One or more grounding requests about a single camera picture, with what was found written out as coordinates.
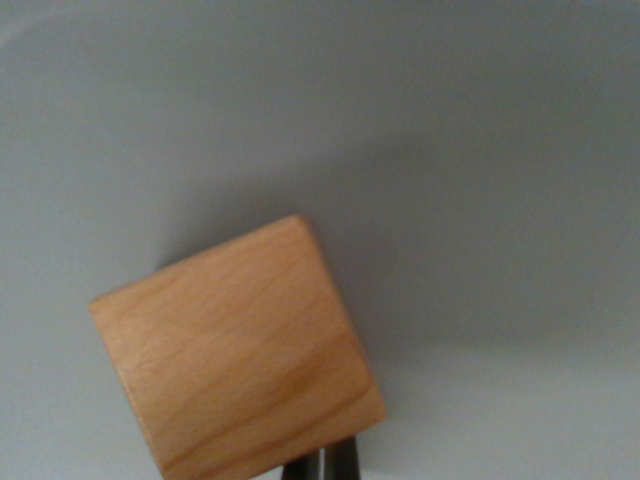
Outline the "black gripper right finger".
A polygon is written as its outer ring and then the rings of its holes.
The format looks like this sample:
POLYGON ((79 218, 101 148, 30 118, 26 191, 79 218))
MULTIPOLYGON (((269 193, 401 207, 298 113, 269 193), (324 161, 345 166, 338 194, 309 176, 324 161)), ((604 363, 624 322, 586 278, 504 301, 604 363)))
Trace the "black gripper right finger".
POLYGON ((351 436, 324 449, 324 480, 360 480, 357 440, 351 436))

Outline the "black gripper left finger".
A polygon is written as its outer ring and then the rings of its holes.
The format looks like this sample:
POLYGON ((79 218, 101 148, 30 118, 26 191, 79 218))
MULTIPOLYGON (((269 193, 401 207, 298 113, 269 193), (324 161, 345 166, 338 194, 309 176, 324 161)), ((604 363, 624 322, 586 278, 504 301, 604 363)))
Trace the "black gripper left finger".
POLYGON ((287 462, 281 471, 281 480, 322 480, 324 478, 324 450, 287 462))

